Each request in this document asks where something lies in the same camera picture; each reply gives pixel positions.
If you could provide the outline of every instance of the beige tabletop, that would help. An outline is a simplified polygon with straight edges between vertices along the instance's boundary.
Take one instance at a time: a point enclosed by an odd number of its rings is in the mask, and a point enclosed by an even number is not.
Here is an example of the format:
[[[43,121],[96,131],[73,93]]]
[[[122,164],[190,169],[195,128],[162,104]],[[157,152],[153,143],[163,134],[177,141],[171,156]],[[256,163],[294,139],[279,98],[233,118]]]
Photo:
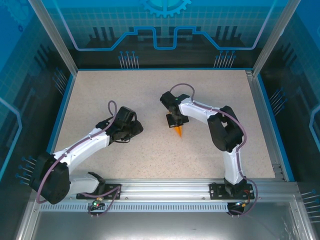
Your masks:
[[[248,136],[241,150],[244,173],[249,178],[275,177],[244,70],[79,71],[55,151],[72,145],[110,117],[108,102],[114,100],[118,108],[136,111],[144,131],[128,144],[112,143],[99,150],[73,173],[91,171],[106,179],[223,178],[223,155],[207,125],[189,118],[182,138],[168,127],[168,111],[159,99],[178,83],[194,86],[198,102],[230,106]],[[180,86],[172,93],[192,92]]]

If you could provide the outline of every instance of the orange cone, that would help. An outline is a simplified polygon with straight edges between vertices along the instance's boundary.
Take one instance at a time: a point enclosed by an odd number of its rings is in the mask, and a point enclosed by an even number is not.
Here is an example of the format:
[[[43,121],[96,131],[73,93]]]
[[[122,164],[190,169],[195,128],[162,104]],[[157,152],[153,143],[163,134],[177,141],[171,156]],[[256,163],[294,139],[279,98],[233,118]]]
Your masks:
[[[182,138],[182,126],[175,126],[174,130],[179,134],[180,138]]]

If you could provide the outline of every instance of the robotic arm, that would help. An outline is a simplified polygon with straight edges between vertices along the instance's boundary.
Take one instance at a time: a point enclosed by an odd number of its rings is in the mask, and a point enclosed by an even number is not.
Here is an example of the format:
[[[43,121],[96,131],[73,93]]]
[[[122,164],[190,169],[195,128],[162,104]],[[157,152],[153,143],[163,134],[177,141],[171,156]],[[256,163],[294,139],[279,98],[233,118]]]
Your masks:
[[[105,191],[105,180],[94,172],[85,175],[72,175],[73,170],[98,150],[116,143],[128,143],[131,138],[140,134],[144,129],[137,120],[137,114],[122,106],[110,123],[110,117],[99,122],[84,138],[61,151],[41,154],[36,161],[30,177],[29,185],[38,191],[41,182],[49,168],[63,158],[47,177],[41,195],[51,204],[56,204],[67,195],[78,193],[93,193],[101,195]]]
[[[160,101],[170,112],[170,114],[166,115],[170,128],[188,123],[188,117],[208,125],[213,144],[222,151],[225,166],[225,191],[230,197],[236,197],[241,194],[247,184],[247,180],[239,172],[236,148],[242,143],[244,134],[234,121],[222,114],[229,114],[238,120],[231,107],[211,107],[193,101],[186,94],[176,97],[170,91],[164,93]]]

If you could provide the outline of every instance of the metal base plate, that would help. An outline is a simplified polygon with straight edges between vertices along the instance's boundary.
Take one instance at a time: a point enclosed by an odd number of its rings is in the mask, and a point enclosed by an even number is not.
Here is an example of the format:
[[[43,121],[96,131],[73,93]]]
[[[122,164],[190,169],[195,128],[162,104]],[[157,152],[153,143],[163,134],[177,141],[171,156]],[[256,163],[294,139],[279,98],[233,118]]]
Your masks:
[[[251,200],[255,199],[255,194],[253,192],[252,184],[247,183],[243,190],[248,190],[250,192],[249,198]],[[248,195],[243,192],[237,196],[231,197],[226,192],[224,183],[212,183],[209,185],[210,199],[211,200],[247,200]]]
[[[105,184],[103,192],[104,193],[109,192],[110,190],[112,190],[112,189],[114,189],[114,188],[116,188],[118,186],[121,187],[121,184]],[[116,192],[117,191],[114,191],[114,192],[110,193],[109,195],[104,196],[103,199],[104,200],[112,200],[112,199],[114,199]],[[115,200],[119,200],[120,199],[120,193],[121,193],[121,188],[120,188],[120,191],[119,191],[118,195],[116,196]],[[76,199],[79,199],[79,200],[92,200],[92,199],[95,199],[95,197],[84,196],[84,195],[78,193],[76,195]]]

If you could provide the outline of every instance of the glass panel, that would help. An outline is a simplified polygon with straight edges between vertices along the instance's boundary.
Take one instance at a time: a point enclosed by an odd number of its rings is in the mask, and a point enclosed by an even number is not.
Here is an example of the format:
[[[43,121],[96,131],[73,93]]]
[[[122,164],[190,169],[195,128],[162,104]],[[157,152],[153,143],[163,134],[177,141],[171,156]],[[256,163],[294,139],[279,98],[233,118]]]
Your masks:
[[[22,159],[47,149],[70,72],[27,0],[0,3],[0,239],[14,239],[31,191]]]
[[[317,194],[320,192],[319,9],[319,1],[301,0],[261,71],[271,117],[275,118],[294,178],[302,193],[315,189]],[[310,211],[314,211],[310,216],[318,216],[319,200],[313,193],[305,197],[311,197],[307,200],[308,207],[312,207]],[[319,234],[319,225],[315,226]]]
[[[43,1],[81,69],[251,68],[287,0]]]

